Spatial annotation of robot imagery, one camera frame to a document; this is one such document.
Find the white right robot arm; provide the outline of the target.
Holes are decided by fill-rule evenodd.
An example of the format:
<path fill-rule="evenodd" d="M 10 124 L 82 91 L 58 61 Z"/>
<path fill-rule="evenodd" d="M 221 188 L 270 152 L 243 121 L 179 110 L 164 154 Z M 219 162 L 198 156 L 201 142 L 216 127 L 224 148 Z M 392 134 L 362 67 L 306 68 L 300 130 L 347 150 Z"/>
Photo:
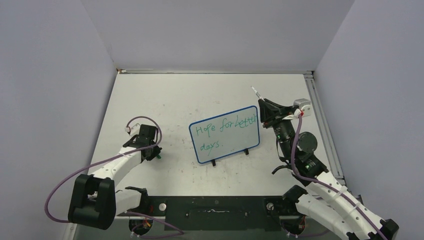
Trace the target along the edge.
<path fill-rule="evenodd" d="M 301 185 L 294 185 L 283 196 L 283 209 L 289 214 L 310 217 L 341 240 L 393 240 L 399 225 L 383 219 L 356 199 L 327 166 L 315 156 L 317 138 L 301 131 L 303 118 L 312 113 L 311 101 L 297 99 L 291 106 L 258 98 L 259 120 L 272 128 L 280 148 L 283 165 Z"/>

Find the white whiteboard marker pen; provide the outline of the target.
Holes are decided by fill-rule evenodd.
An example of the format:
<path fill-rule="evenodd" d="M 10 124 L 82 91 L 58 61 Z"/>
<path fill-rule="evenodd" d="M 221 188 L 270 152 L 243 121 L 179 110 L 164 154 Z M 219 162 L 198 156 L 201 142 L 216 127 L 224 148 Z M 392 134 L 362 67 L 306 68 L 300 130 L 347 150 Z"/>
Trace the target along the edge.
<path fill-rule="evenodd" d="M 264 98 L 261 96 L 261 94 L 253 86 L 251 86 L 251 89 L 259 100 L 264 101 Z"/>

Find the blue framed whiteboard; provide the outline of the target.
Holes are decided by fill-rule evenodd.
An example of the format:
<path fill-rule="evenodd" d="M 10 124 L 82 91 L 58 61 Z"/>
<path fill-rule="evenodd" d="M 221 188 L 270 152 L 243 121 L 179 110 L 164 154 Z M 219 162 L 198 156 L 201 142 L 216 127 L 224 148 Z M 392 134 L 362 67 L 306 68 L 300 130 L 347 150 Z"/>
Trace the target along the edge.
<path fill-rule="evenodd" d="M 254 105 L 193 122 L 188 130 L 200 164 L 244 152 L 261 142 Z"/>

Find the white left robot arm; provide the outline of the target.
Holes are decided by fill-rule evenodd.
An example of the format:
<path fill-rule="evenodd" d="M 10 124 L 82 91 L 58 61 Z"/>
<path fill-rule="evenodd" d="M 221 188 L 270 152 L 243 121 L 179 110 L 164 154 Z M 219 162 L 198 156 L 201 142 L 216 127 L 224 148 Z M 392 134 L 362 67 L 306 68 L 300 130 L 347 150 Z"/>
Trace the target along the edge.
<path fill-rule="evenodd" d="M 91 174 L 79 175 L 73 186 L 68 221 L 106 230 L 117 215 L 128 210 L 138 216 L 150 211 L 151 201 L 145 188 L 116 187 L 134 167 L 159 156 L 160 132 L 157 126 L 140 125 L 123 144 L 117 159 Z"/>

